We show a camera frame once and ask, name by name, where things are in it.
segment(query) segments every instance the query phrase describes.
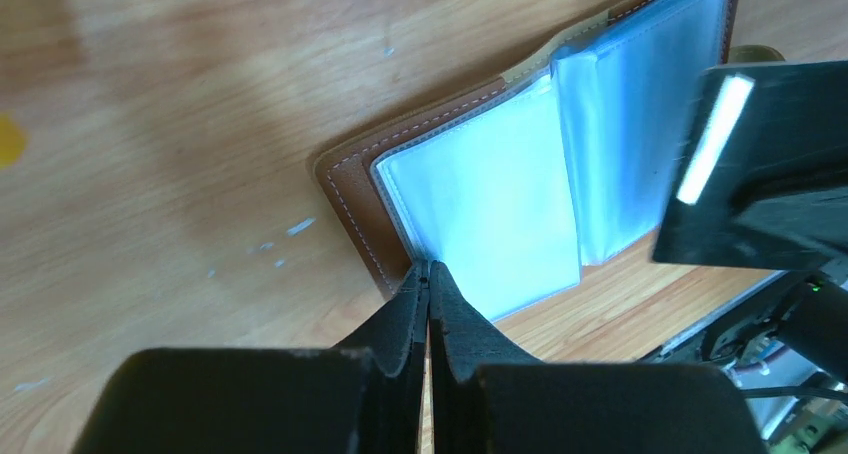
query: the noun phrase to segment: yellow object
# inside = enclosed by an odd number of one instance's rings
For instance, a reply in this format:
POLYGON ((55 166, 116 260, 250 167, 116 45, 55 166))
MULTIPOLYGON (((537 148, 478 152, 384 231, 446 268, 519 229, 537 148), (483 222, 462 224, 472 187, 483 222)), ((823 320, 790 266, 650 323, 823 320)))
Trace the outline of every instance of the yellow object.
POLYGON ((12 118, 0 114, 0 169, 18 162, 26 148, 24 131, 18 127, 12 118))

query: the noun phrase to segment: open wallet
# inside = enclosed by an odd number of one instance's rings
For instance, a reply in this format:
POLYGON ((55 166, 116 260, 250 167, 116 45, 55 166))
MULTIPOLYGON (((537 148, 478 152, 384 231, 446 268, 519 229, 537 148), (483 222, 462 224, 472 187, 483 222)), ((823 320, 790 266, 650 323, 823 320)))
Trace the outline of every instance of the open wallet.
POLYGON ((324 153, 316 177, 382 292, 413 260, 441 261, 493 320, 654 229, 735 5, 611 3, 490 82, 324 153))

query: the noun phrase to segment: black cable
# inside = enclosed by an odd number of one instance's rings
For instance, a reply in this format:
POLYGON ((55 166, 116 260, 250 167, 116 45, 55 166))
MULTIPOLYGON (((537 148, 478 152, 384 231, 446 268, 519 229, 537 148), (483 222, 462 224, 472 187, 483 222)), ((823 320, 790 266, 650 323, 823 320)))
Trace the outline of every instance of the black cable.
POLYGON ((809 386, 784 386, 763 387, 759 389, 742 389, 742 395, 748 399, 762 399, 766 397, 819 397, 822 399, 833 399, 848 405, 848 392, 834 391, 824 387, 809 386))

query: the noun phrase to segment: wood grain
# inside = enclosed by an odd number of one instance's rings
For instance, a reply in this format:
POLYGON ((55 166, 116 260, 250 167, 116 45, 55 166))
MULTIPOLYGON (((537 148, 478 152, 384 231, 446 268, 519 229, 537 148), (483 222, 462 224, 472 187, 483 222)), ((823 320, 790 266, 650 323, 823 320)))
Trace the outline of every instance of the wood grain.
MULTIPOLYGON (((30 137, 0 171, 0 452, 67 452, 139 349, 351 331, 382 301, 311 159, 601 1, 0 0, 0 111, 30 137)), ((736 43, 848 53, 842 0, 741 0, 738 19, 736 43)), ((628 359, 761 275, 646 249, 499 326, 547 359, 628 359)))

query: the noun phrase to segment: leather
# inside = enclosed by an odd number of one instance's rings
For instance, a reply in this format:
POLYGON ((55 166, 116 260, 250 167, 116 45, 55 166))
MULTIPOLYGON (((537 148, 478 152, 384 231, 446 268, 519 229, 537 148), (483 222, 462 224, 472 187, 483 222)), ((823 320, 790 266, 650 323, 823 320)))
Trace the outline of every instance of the leather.
MULTIPOLYGON (((595 15, 571 22, 568 28, 529 58, 490 81, 364 132, 319 157, 315 176, 377 286, 387 298, 401 284, 412 261, 371 177, 372 163, 386 151, 422 134, 449 127, 505 102, 537 79, 538 69, 546 67, 553 52, 563 44, 577 40, 593 29, 603 29, 619 22, 651 1, 611 1, 609 6, 597 9, 595 15)), ((725 53, 736 1, 727 1, 727 20, 722 37, 722 51, 725 53)))

